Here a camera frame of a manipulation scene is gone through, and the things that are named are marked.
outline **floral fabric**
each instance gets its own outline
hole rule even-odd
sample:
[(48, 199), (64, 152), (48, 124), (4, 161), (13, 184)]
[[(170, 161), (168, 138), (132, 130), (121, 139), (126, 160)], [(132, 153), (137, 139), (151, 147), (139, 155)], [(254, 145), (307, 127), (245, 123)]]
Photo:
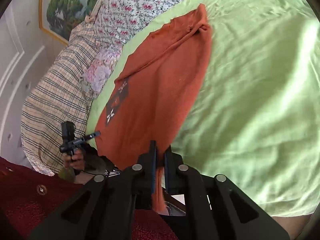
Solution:
[[(120, 48), (137, 32), (180, 1), (182, 0), (103, 0), (94, 23), (97, 37), (102, 45), (101, 50), (118, 55), (121, 53)], [(102, 61), (97, 59), (83, 75), (84, 89), (94, 98), (101, 92), (110, 76), (105, 73), (109, 73), (109, 70), (112, 72), (116, 64), (115, 62), (113, 65), (113, 61), (112, 64), (109, 63), (110, 58), (116, 57), (105, 53), (103, 55), (105, 59)]]

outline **framed painting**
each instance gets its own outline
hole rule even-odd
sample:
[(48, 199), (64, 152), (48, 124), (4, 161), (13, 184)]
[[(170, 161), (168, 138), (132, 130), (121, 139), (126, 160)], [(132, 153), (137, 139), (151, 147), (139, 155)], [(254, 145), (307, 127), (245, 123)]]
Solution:
[(67, 45), (71, 31), (91, 15), (98, 0), (39, 0), (40, 29)]

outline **orange fabric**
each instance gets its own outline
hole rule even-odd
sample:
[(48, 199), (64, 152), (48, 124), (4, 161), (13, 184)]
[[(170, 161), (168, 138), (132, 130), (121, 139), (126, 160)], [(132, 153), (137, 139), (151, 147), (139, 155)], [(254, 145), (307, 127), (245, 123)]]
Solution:
[[(148, 152), (150, 140), (155, 140), (161, 166), (164, 151), (201, 87), (211, 54), (211, 35), (203, 4), (149, 34), (128, 57), (99, 118), (99, 155), (123, 169), (135, 164), (140, 154)], [(163, 202), (161, 173), (158, 169), (154, 198), (158, 207)]]

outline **maroon fabric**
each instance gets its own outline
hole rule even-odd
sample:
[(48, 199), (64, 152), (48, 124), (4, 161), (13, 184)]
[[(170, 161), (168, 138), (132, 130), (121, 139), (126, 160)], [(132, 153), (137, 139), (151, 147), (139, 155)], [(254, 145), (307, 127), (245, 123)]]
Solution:
[[(41, 195), (39, 186), (44, 189), (45, 195)], [(81, 187), (82, 185), (56, 176), (46, 176), (24, 166), (9, 163), (0, 157), (0, 208), (24, 238)], [(177, 240), (177, 237), (157, 213), (136, 210), (132, 225), (132, 240), (135, 239)]]

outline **wrinkled green fabric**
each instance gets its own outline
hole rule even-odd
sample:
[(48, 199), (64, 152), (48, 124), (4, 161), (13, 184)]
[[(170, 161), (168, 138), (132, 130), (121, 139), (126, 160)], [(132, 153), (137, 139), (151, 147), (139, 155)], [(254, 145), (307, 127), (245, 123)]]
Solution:
[(150, 32), (199, 3), (213, 28), (212, 57), (173, 151), (202, 174), (225, 174), (272, 216), (312, 213), (320, 201), (320, 34), (305, 0), (184, 0), (174, 6), (124, 46), (92, 103), (87, 133), (128, 55)]

